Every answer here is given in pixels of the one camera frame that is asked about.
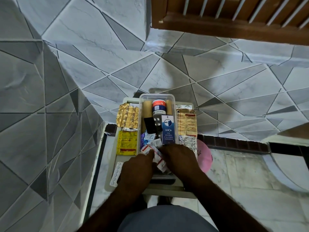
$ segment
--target blue and white medicine box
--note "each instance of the blue and white medicine box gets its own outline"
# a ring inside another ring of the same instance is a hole
[[[174,117],[162,115],[162,144],[175,143]]]

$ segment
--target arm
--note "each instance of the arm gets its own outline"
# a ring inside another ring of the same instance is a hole
[[[154,152],[139,154],[122,166],[118,186],[103,205],[79,228],[78,232],[116,231],[131,206],[148,186]]]
[[[176,144],[163,146],[160,151],[168,168],[195,194],[219,231],[267,232],[201,171],[193,151]]]

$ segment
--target clear plastic box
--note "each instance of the clear plastic box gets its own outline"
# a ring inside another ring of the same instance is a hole
[[[174,116],[174,125],[175,125],[175,143],[179,144],[178,136],[178,125],[177,125],[177,116],[176,116],[176,103],[175,97],[172,94],[142,94],[139,97],[139,113],[138,113],[138,126],[137,126],[137,151],[136,154],[140,153],[140,140],[141,140],[141,124],[143,117],[141,116],[143,111],[143,101],[147,100],[157,100],[162,99],[164,101],[170,100],[172,102],[172,115]]]

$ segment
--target hand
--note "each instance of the hand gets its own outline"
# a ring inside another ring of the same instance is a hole
[[[121,170],[118,187],[128,194],[139,196],[147,188],[153,175],[153,150],[147,155],[139,154],[126,161]]]
[[[159,150],[163,154],[163,159],[170,171],[184,184],[188,185],[199,175],[205,175],[197,163],[194,152],[188,147],[169,144],[164,145]]]

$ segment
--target pink bowl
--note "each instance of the pink bowl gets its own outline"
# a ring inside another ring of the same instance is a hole
[[[211,150],[201,140],[197,140],[197,162],[200,169],[206,173],[211,168]]]

